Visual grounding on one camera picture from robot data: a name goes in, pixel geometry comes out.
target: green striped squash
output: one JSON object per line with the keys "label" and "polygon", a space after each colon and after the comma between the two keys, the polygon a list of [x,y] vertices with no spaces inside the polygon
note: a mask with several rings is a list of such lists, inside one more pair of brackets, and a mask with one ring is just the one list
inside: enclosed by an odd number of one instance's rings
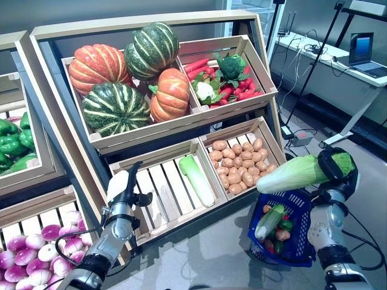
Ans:
{"label": "green striped squash", "polygon": [[82,104],[86,123],[102,137],[134,130],[150,122],[151,110],[144,96],[123,83],[94,85]]}
{"label": "green striped squash", "polygon": [[179,42],[171,27],[156,22],[133,33],[134,41],[125,48],[125,62],[139,80],[154,78],[177,57]]}

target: pumpkin stem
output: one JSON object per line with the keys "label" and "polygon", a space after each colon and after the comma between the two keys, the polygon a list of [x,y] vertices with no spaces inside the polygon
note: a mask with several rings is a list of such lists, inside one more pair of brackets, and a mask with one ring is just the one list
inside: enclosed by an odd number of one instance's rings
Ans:
{"label": "pumpkin stem", "polygon": [[157,86],[152,86],[152,85],[148,85],[148,88],[154,93],[156,94],[157,93]]}

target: wooden crate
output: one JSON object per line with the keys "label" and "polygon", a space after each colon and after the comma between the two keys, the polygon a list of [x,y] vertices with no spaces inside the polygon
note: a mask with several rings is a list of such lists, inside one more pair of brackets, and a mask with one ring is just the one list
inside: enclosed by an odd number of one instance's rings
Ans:
{"label": "wooden crate", "polygon": [[4,93],[0,98],[0,116],[5,118],[5,113],[10,116],[15,114],[21,116],[27,111],[30,126],[33,133],[37,158],[30,160],[28,168],[5,176],[0,176],[0,195],[26,188],[40,182],[53,179],[65,174],[58,156],[52,151],[47,135],[37,119],[34,110],[28,106],[23,81],[17,72],[0,76],[2,84],[10,83],[18,89],[12,89]]}
{"label": "wooden crate", "polygon": [[[74,89],[73,85],[70,82],[70,75],[68,72],[68,67],[73,61],[74,57],[67,57],[62,59],[63,67],[65,68],[66,77],[68,83],[70,84],[71,93],[74,98],[74,102],[77,106],[80,118],[82,120],[83,127],[85,128],[86,134],[90,143],[99,150],[101,154],[106,154],[114,152],[120,149],[128,148],[135,146],[141,143],[159,139],[168,135],[179,133],[185,130],[194,128],[200,120],[199,113],[199,102],[196,97],[194,97],[194,92],[190,88],[190,100],[187,114],[183,117],[176,118],[173,120],[150,124],[145,127],[138,128],[136,130],[131,130],[123,132],[120,134],[115,134],[107,137],[101,137],[99,133],[94,133],[91,128],[88,127],[86,121],[83,117],[82,111],[82,98],[80,94]],[[172,65],[175,68],[179,68],[178,62],[174,62]],[[150,98],[152,93],[148,89],[149,82],[142,82],[134,79],[134,83],[137,85],[138,91],[145,96],[145,99],[150,103]]]}
{"label": "wooden crate", "polygon": [[47,225],[67,224],[66,213],[71,210],[79,210],[86,223],[79,204],[71,185],[0,210],[0,248],[5,250],[14,236],[40,234]]}
{"label": "wooden crate", "polygon": [[[257,119],[243,122],[223,130],[209,133],[207,135],[201,136],[200,140],[203,143],[203,146],[206,148],[207,161],[211,163],[208,154],[212,151],[211,145],[214,141],[225,140],[227,141],[227,147],[231,148],[234,144],[242,145],[244,142],[250,142],[253,144],[257,138],[262,139],[262,147],[267,149],[267,159],[265,160],[266,164],[276,164],[279,166],[286,162],[286,158],[282,153],[282,150],[279,148],[263,117],[259,117]],[[243,194],[253,189],[255,189],[255,186],[244,190],[237,196],[242,196]],[[222,192],[227,196],[228,200],[237,197],[227,193],[223,187]]]}
{"label": "wooden crate", "polygon": [[[215,204],[203,206],[190,182],[179,168],[179,160],[192,154],[213,191]],[[144,155],[110,164],[111,173],[128,170],[135,162],[143,161],[137,174],[135,192],[153,192],[153,202],[147,207],[136,207],[134,214],[141,220],[136,232],[137,243],[143,244],[226,202],[221,183],[207,159],[207,152],[195,138]]]}
{"label": "wooden crate", "polygon": [[196,60],[208,58],[210,59],[211,66],[218,67],[213,53],[219,53],[223,57],[227,53],[231,56],[239,54],[250,67],[250,76],[253,82],[260,86],[265,94],[215,109],[209,109],[208,105],[200,106],[200,125],[214,123],[215,121],[264,107],[275,98],[278,93],[277,89],[247,35],[180,42],[178,61],[184,67]]}

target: laptop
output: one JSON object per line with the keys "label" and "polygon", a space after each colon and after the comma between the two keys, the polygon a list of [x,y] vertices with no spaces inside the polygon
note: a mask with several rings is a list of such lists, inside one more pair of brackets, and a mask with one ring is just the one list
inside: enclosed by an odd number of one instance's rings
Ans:
{"label": "laptop", "polygon": [[387,76],[387,67],[371,61],[374,33],[353,33],[349,57],[339,57],[342,64],[375,79]]}

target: laptop screen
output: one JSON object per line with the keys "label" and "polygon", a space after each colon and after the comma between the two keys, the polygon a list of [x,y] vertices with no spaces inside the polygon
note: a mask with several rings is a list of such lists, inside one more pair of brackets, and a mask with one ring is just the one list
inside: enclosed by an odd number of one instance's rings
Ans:
{"label": "laptop screen", "polygon": [[354,33],[351,35],[350,65],[371,61],[374,33]]}

